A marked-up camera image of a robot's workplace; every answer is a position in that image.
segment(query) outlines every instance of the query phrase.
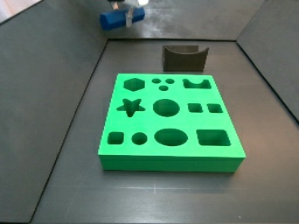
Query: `circular hole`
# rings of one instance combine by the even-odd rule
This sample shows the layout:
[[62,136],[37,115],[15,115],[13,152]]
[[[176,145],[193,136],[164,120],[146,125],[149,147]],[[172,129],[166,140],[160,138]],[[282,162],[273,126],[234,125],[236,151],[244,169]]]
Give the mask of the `circular hole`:
[[161,81],[158,79],[152,79],[152,83],[157,84],[160,83]]
[[160,89],[161,91],[166,91],[166,90],[168,90],[168,87],[166,87],[166,86],[160,86],[158,89]]
[[146,141],[146,135],[141,132],[137,132],[132,136],[132,142],[137,145],[144,144]]
[[174,116],[178,111],[178,104],[172,100],[161,99],[153,103],[153,112],[158,116]]
[[160,129],[154,132],[153,139],[158,144],[177,146],[186,142],[188,137],[178,129]]
[[165,82],[166,82],[168,84],[173,84],[173,79],[166,79]]

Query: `star-shaped hole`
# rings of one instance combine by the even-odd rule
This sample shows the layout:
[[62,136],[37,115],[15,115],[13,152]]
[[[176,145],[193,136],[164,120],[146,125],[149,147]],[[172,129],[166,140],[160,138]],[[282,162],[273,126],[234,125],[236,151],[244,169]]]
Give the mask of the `star-shaped hole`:
[[134,101],[129,101],[128,99],[122,100],[124,105],[118,107],[117,111],[125,111],[128,117],[132,117],[136,111],[145,111],[145,109],[138,105],[141,99],[136,99]]

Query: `shape sorter board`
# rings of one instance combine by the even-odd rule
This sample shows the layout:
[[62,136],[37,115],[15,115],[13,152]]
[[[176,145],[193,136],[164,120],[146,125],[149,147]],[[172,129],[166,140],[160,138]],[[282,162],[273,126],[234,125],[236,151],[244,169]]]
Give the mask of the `shape sorter board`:
[[212,76],[118,74],[97,154],[104,170],[234,172],[245,153]]

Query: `cutout hole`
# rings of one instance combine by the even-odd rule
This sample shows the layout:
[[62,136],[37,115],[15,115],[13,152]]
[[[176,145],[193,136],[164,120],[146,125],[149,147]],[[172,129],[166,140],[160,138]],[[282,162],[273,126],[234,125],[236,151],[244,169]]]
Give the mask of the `cutout hole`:
[[166,86],[160,86],[158,89],[160,89],[161,91],[166,91],[166,90],[168,90],[168,87],[166,87]]
[[137,78],[133,78],[130,80],[125,80],[124,82],[124,88],[126,90],[130,90],[130,91],[137,91],[142,88],[145,88],[145,82]]
[[128,117],[132,117],[136,111],[145,111],[145,109],[138,105],[141,99],[136,99],[134,101],[129,101],[128,99],[122,100],[124,105],[118,107],[117,111],[125,111]]
[[145,143],[145,141],[146,141],[146,135],[144,133],[137,132],[137,133],[133,134],[133,136],[132,136],[132,142],[134,144],[141,145],[141,144]]
[[229,137],[224,129],[197,129],[198,144],[213,146],[229,146]]
[[201,105],[198,103],[188,103],[188,110],[192,113],[201,113]]
[[209,103],[208,104],[208,110],[209,110],[210,113],[222,113],[221,107],[220,107],[218,104]]
[[174,116],[180,111],[178,104],[168,99],[158,100],[153,103],[153,112],[158,116]]
[[124,133],[122,132],[109,132],[106,136],[108,144],[121,144],[124,142]]
[[208,80],[202,80],[201,83],[198,84],[189,82],[186,79],[182,79],[181,82],[184,88],[202,88],[202,89],[210,88],[210,83]]
[[158,79],[152,79],[152,83],[153,84],[157,84],[157,83],[160,83],[161,81],[158,80]]
[[165,83],[168,83],[168,84],[173,84],[173,79],[166,79],[166,80],[165,80]]
[[186,142],[188,137],[178,129],[160,129],[156,131],[153,139],[158,144],[178,146]]

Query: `square hole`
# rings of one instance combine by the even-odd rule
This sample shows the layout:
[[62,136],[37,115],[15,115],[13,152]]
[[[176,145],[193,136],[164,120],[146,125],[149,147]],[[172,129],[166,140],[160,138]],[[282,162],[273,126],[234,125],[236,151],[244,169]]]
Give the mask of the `square hole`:
[[198,144],[213,146],[229,146],[229,137],[224,129],[197,129]]
[[208,104],[208,110],[209,110],[210,113],[222,113],[221,107],[220,107],[218,104],[209,103]]
[[192,113],[201,113],[201,105],[198,103],[188,103],[188,110]]
[[124,142],[122,132],[109,132],[106,137],[108,144],[121,144]]

